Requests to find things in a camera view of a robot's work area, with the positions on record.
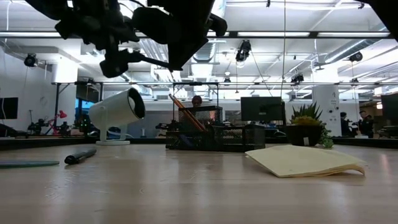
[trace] plant pot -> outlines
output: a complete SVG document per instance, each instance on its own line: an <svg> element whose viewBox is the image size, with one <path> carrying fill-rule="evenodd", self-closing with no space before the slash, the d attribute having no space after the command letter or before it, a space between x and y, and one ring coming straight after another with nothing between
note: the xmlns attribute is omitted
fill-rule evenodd
<svg viewBox="0 0 398 224"><path fill-rule="evenodd" d="M315 146L322 134L322 126L291 125L286 126L287 139L294 146Z"/></svg>

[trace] potted plant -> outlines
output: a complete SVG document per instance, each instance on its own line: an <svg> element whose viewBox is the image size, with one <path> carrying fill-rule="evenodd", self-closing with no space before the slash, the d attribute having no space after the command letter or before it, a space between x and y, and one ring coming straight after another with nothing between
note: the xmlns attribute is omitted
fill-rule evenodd
<svg viewBox="0 0 398 224"><path fill-rule="evenodd" d="M333 141L328 137L329 130L319 120L321 114L317 103L303 105L299 110L293 108L291 124L286 126L289 142L294 146L315 146L319 143L325 148L332 147Z"/></svg>

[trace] notepad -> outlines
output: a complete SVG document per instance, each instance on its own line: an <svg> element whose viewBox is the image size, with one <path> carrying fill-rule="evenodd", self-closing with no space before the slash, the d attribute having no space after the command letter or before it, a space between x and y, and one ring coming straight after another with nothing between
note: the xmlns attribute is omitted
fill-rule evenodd
<svg viewBox="0 0 398 224"><path fill-rule="evenodd" d="M347 170L363 175L361 159L342 152L300 146L274 146L246 152L248 158L277 177L323 177Z"/></svg>

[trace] table surface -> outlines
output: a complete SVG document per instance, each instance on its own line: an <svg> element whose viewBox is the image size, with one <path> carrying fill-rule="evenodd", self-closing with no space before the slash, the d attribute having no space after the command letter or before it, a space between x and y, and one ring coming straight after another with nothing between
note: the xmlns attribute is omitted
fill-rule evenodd
<svg viewBox="0 0 398 224"><path fill-rule="evenodd" d="M74 152L97 148L82 164ZM368 164L329 177L280 179L244 154L163 145L1 151L60 166L0 170L1 223L398 223L398 151L335 150Z"/></svg>

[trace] projector stand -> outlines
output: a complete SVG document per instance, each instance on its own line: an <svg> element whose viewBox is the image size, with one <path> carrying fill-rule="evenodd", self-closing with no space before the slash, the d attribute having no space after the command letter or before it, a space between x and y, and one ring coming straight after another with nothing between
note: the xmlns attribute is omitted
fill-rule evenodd
<svg viewBox="0 0 398 224"><path fill-rule="evenodd" d="M101 107L101 117L102 117L102 124L101 134L99 135L99 140L95 144L99 146L125 146L130 144L130 141L126 140L126 133L127 133L127 125L123 125L120 127L120 138L119 139L106 139L106 134L108 133L108 109L105 106Z"/></svg>

